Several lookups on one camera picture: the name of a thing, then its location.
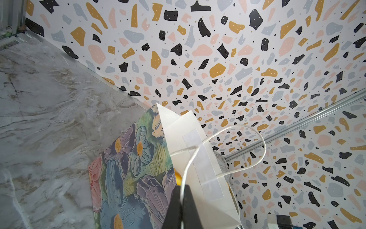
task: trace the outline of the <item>gray marble wall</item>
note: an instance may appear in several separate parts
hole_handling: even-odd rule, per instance
[[[0,229],[93,229],[87,166],[145,110],[36,39],[0,80]]]

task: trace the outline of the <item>aluminum rail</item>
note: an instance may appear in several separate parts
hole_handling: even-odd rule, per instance
[[[283,128],[283,129],[280,129],[279,131],[271,134],[271,135],[268,135],[267,137],[264,138],[266,144],[267,143],[270,143],[272,142],[273,140],[276,140],[278,138],[281,138],[283,136],[285,136],[286,134],[288,133],[291,133],[295,130],[298,130],[300,129],[301,127],[303,126],[306,126],[320,118],[323,118],[324,116],[327,116],[339,109],[342,109],[354,102],[357,102],[361,99],[365,99],[366,98],[366,88],[362,89],[362,90],[359,90],[358,92],[355,92],[354,94],[342,99],[342,100],[339,100],[338,102],[336,103],[333,103],[332,105],[316,112],[316,113],[313,113],[312,115],[308,116],[308,117],[305,117],[297,122],[294,122],[293,124]],[[263,144],[261,141],[257,141],[253,144],[250,144],[248,145],[247,147],[243,148],[243,149],[240,149],[240,150],[237,150],[236,152],[232,153],[232,154],[229,154],[225,157],[225,160],[226,161],[229,161],[229,160],[232,160],[232,159],[235,159],[247,152],[250,152],[250,151],[253,151],[254,149],[258,148],[258,147],[261,147]]]

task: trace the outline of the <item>blue flower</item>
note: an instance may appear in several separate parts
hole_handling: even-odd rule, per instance
[[[107,199],[100,211],[102,229],[151,229],[148,210],[136,196],[125,197],[120,162],[111,158],[107,162],[105,188]]]
[[[131,171],[137,177],[143,168],[151,162],[154,157],[154,147],[146,139],[147,131],[145,126],[140,126],[136,131],[136,145],[131,152]]]

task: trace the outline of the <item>paper bag handle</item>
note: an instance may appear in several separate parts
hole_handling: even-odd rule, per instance
[[[262,140],[262,142],[263,142],[263,145],[264,145],[264,153],[263,153],[263,156],[262,156],[262,158],[261,158],[259,161],[257,161],[256,163],[254,163],[253,165],[251,165],[251,166],[249,166],[249,167],[244,167],[244,168],[240,168],[240,169],[237,169],[237,170],[234,170],[234,171],[230,171],[230,172],[227,172],[227,173],[219,174],[219,175],[217,175],[217,176],[216,176],[217,178],[219,178],[219,177],[223,177],[223,176],[225,176],[225,175],[229,175],[229,174],[231,174],[231,173],[236,173],[236,172],[239,172],[239,171],[243,171],[243,170],[245,170],[245,169],[250,169],[250,168],[252,168],[252,167],[256,166],[257,164],[259,164],[259,163],[264,159],[264,156],[265,156],[265,154],[266,154],[267,146],[266,146],[266,142],[264,141],[264,138],[262,137],[262,135],[261,135],[261,134],[260,134],[256,129],[252,128],[251,126],[247,126],[247,125],[232,125],[232,126],[228,126],[228,127],[224,128],[224,129],[222,129],[220,132],[217,132],[216,134],[214,134],[214,135],[212,135],[212,136],[210,136],[210,137],[206,138],[205,140],[203,140],[203,141],[202,141],[202,143],[206,143],[206,142],[208,142],[208,141],[209,141],[210,139],[212,139],[213,137],[216,137],[217,135],[219,135],[222,131],[225,131],[225,130],[227,130],[227,129],[231,129],[231,128],[236,128],[236,127],[247,127],[247,128],[249,128],[249,129],[253,130],[254,132],[256,132],[256,133],[259,135],[259,137],[261,138],[261,140]],[[172,153],[171,153],[171,156],[174,156],[174,155],[176,155],[176,154],[180,154],[180,153],[182,153],[182,152],[185,152],[185,151],[188,151],[188,150],[193,150],[193,149],[195,149],[195,151],[194,151],[194,153],[191,155],[190,159],[188,160],[187,165],[186,165],[186,167],[184,168],[184,173],[183,173],[183,177],[182,177],[182,184],[181,184],[181,189],[180,189],[180,202],[181,202],[181,204],[183,204],[184,187],[185,187],[185,185],[186,185],[187,172],[188,172],[188,169],[189,169],[190,165],[192,164],[192,162],[193,162],[194,158],[195,158],[195,157],[197,156],[197,154],[198,154],[199,146],[194,145],[194,146],[187,147],[187,148],[185,148],[185,149],[181,149],[181,150],[177,150],[177,151],[174,151],[174,152],[172,152]]]
[[[248,167],[244,167],[244,168],[240,168],[240,169],[237,169],[237,170],[234,170],[234,171],[230,171],[230,172],[227,172],[227,173],[221,173],[221,174],[219,174],[219,175],[217,175],[216,177],[217,178],[219,178],[219,177],[223,177],[223,176],[226,176],[226,175],[229,175],[229,174],[231,174],[231,173],[236,173],[236,172],[240,172],[240,171],[243,171],[243,170],[246,170],[246,169],[250,169],[250,168],[252,168],[252,167],[254,167],[254,166],[256,166],[256,165],[258,165],[263,159],[264,159],[264,155],[266,154],[266,151],[267,151],[267,146],[266,146],[266,142],[264,141],[264,138],[263,138],[263,136],[256,130],[256,129],[254,129],[253,127],[251,127],[251,126],[247,126],[247,125],[233,125],[233,126],[228,126],[228,127],[226,127],[226,128],[224,128],[224,129],[222,129],[220,132],[217,132],[216,134],[214,134],[214,135],[212,135],[212,136],[210,136],[210,137],[208,137],[208,138],[206,138],[205,140],[203,140],[202,142],[203,143],[206,143],[206,142],[208,142],[210,139],[212,139],[213,137],[216,137],[217,135],[219,135],[222,131],[225,131],[225,130],[227,130],[227,129],[230,129],[230,128],[236,128],[236,127],[247,127],[247,128],[249,128],[249,129],[251,129],[251,130],[253,130],[256,134],[258,134],[258,136],[261,138],[261,140],[262,140],[262,142],[263,142],[263,146],[264,146],[264,152],[263,152],[263,156],[262,156],[262,158],[259,160],[259,161],[257,161],[256,163],[254,163],[254,164],[252,164],[251,166],[248,166]]]

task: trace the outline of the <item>metal frame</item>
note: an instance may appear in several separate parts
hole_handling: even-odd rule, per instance
[[[26,0],[0,0],[1,23],[0,36],[10,32],[15,35],[18,28],[25,23]]]
[[[306,118],[303,118],[297,122],[294,122],[293,124],[267,136],[264,138],[266,144],[267,143],[270,143],[272,142],[273,140],[276,140],[278,138],[281,138],[283,137],[284,135],[288,134],[288,133],[291,133],[295,130],[298,130],[300,129],[301,127],[303,126],[306,126],[312,122],[315,122],[316,120],[324,117],[324,116],[327,116],[328,114],[331,114],[339,109],[342,109],[343,107],[346,107],[354,102],[357,102],[361,99],[365,99],[366,98],[366,88],[364,89],[361,89],[359,90],[358,92],[355,92],[354,94],[322,109],[321,111],[318,111]],[[229,160],[232,160],[234,158],[237,158],[239,157],[240,155],[243,155],[247,152],[250,152],[258,147],[261,147],[263,144],[262,144],[262,141],[257,141],[253,144],[250,144],[248,145],[247,147],[241,149],[241,150],[237,150],[236,152],[232,153],[232,154],[229,154],[225,157],[225,160],[226,161],[229,161]]]

